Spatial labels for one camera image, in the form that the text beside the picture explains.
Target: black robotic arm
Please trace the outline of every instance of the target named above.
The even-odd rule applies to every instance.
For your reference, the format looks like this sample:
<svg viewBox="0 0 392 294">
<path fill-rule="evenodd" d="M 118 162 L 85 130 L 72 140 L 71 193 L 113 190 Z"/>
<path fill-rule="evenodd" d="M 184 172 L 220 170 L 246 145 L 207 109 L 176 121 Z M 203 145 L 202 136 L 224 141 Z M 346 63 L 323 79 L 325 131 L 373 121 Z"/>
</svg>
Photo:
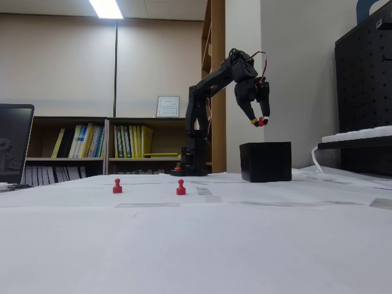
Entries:
<svg viewBox="0 0 392 294">
<path fill-rule="evenodd" d="M 235 96 L 237 104 L 255 127 L 268 123 L 270 103 L 268 100 L 270 87 L 265 77 L 258 77 L 254 69 L 253 56 L 243 51 L 231 49 L 220 68 L 202 79 L 197 85 L 189 88 L 189 102 L 185 118 L 185 136 L 187 147 L 181 150 L 179 167 L 170 172 L 173 176 L 205 176 L 206 138 L 209 121 L 206 111 L 206 100 L 212 98 L 232 81 L 236 82 Z M 251 102 L 256 100 L 264 117 L 255 117 Z M 196 120 L 199 130 L 195 129 Z"/>
</svg>

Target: black pegboard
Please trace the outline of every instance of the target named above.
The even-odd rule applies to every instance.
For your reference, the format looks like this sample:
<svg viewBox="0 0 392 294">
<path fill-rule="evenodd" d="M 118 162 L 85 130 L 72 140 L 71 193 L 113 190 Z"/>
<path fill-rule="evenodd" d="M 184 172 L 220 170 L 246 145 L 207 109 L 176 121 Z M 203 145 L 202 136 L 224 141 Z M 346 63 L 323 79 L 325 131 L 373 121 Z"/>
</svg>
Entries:
<svg viewBox="0 0 392 294">
<path fill-rule="evenodd" d="M 376 29 L 391 16 L 389 1 L 335 44 L 342 133 L 392 125 L 392 31 Z M 344 170 L 392 176 L 392 146 L 342 149 L 341 161 Z"/>
</svg>

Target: laptop screen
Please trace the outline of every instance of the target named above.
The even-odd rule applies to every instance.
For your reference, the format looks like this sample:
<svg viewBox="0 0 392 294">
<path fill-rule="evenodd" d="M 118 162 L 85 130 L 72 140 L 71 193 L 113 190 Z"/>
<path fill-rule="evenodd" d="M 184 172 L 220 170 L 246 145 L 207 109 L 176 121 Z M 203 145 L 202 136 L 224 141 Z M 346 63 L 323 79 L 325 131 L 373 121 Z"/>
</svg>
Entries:
<svg viewBox="0 0 392 294">
<path fill-rule="evenodd" d="M 32 105 L 0 104 L 0 183 L 21 182 L 33 113 Z"/>
</svg>

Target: ceiling light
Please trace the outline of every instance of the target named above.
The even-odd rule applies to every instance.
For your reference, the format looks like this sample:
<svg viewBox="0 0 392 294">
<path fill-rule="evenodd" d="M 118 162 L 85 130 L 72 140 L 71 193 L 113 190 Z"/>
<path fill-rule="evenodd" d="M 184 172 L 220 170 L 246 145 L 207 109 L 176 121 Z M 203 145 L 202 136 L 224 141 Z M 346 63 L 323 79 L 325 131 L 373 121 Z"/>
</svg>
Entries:
<svg viewBox="0 0 392 294">
<path fill-rule="evenodd" d="M 99 18 L 123 18 L 116 0 L 90 0 Z"/>
</svg>

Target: picture frame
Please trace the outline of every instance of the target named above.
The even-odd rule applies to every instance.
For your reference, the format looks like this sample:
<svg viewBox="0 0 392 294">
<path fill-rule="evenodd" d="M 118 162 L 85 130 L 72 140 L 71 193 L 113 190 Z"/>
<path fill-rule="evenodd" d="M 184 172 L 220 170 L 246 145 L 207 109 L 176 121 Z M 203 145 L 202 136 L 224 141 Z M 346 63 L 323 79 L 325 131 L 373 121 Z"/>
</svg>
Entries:
<svg viewBox="0 0 392 294">
<path fill-rule="evenodd" d="M 179 96 L 159 95 L 157 102 L 157 118 L 179 118 Z"/>
</svg>

